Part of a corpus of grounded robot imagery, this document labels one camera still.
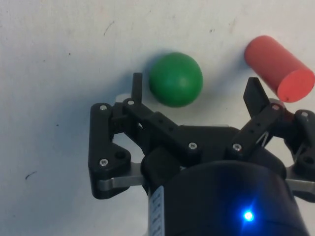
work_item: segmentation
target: green ball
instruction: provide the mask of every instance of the green ball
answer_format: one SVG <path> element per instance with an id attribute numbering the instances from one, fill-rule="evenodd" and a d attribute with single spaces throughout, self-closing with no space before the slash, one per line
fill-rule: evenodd
<path id="1" fill-rule="evenodd" d="M 202 89 L 202 73 L 197 62 L 183 53 L 161 58 L 149 73 L 149 86 L 155 98 L 169 107 L 192 103 Z"/>

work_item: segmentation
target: blue led light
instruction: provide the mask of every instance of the blue led light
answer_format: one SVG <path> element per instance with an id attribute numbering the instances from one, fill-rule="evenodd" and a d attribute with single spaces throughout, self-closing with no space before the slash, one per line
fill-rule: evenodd
<path id="1" fill-rule="evenodd" d="M 246 221 L 253 221 L 253 220 L 254 220 L 254 215 L 253 215 L 253 213 L 252 213 L 251 211 L 246 211 L 246 212 L 244 213 L 244 219 L 245 219 Z"/>

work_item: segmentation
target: red cylinder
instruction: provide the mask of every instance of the red cylinder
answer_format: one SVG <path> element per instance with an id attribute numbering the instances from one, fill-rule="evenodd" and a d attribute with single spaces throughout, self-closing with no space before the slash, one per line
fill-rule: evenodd
<path id="1" fill-rule="evenodd" d="M 296 102 L 314 87 L 314 73 L 272 37 L 251 41 L 245 61 L 283 102 Z"/>

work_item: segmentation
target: white label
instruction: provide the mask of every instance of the white label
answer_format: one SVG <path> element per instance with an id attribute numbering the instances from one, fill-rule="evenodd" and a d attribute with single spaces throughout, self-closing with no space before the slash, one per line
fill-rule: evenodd
<path id="1" fill-rule="evenodd" d="M 149 201 L 149 236 L 165 236 L 163 186 L 154 192 Z"/>

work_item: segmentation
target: white surface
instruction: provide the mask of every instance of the white surface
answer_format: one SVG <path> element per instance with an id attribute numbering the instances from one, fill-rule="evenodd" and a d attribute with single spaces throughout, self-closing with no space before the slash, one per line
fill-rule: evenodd
<path id="1" fill-rule="evenodd" d="M 187 53 L 204 74 L 202 95 L 180 112 L 145 92 L 146 105 L 178 124 L 246 123 L 242 94 L 254 73 L 242 53 L 258 35 L 275 37 L 315 69 L 313 0 L 0 0 L 0 6 L 1 236 L 146 232 L 140 187 L 107 201 L 91 195 L 89 109 L 130 92 L 132 72 L 146 72 L 158 55 Z M 288 107 L 315 111 L 314 103 L 313 91 Z M 127 138 L 115 140 L 141 160 Z M 269 147 L 291 162 L 282 143 Z M 315 235 L 315 205 L 298 203 Z"/>

